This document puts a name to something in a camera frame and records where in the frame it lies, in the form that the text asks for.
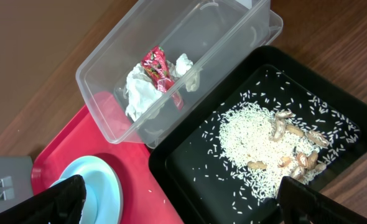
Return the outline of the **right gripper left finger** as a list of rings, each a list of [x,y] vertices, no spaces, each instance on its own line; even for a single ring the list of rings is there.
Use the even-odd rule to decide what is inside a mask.
[[[85,181],[73,175],[0,213],[0,224],[79,224]]]

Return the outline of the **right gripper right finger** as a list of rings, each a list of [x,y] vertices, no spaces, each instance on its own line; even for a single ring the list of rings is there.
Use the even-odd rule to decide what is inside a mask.
[[[277,202],[284,223],[367,224],[367,198],[342,205],[291,177],[281,180]]]

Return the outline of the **rice and peanut shell waste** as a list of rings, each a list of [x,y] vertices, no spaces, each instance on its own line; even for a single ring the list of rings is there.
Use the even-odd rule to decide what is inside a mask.
[[[193,134],[189,176],[213,223],[258,223],[281,180],[310,185],[351,147],[360,128],[281,72],[262,68]]]

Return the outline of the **white tissue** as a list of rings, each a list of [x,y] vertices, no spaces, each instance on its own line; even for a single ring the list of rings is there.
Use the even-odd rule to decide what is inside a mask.
[[[126,78],[128,105],[125,114],[137,121],[163,93],[155,88],[140,63],[129,72]]]
[[[173,64],[167,61],[169,68],[169,73],[173,81],[178,81],[181,79],[192,67],[193,62],[187,57],[187,54],[182,54]],[[198,72],[194,73],[185,82],[185,88],[187,92],[197,91],[200,86],[200,74]]]

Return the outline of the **red snack wrapper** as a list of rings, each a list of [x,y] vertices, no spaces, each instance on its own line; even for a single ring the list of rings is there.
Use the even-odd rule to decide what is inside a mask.
[[[141,60],[141,66],[152,80],[156,90],[167,93],[175,84],[170,76],[165,52],[161,46],[153,47]]]

